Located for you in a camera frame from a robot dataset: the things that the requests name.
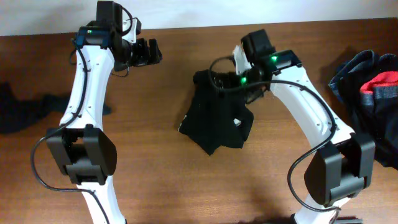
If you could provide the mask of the black t-shirt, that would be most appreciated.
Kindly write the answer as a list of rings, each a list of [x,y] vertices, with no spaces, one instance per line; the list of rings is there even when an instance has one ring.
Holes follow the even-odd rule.
[[[242,148],[254,121],[240,93],[222,93],[210,84],[208,70],[193,76],[195,94],[178,131],[197,143],[208,155],[217,148]]]

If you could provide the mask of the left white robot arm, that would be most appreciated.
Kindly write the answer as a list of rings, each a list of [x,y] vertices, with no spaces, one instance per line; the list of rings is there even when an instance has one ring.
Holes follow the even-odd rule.
[[[157,64],[155,39],[138,38],[141,22],[114,1],[98,1],[96,19],[79,28],[73,40],[76,73],[59,128],[44,138],[63,175],[82,193],[93,223],[126,223],[113,185],[117,151],[103,131],[106,87],[112,72]]]

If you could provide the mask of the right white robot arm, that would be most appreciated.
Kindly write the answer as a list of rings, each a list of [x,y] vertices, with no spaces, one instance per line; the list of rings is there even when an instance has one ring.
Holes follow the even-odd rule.
[[[304,173],[308,190],[292,223],[362,223],[338,217],[341,208],[368,188],[373,173],[375,143],[370,135],[339,119],[312,85],[307,71],[292,50],[276,51],[265,30],[241,39],[234,50],[240,85],[264,85],[289,110],[311,148],[289,168],[288,186],[296,166],[312,156]]]

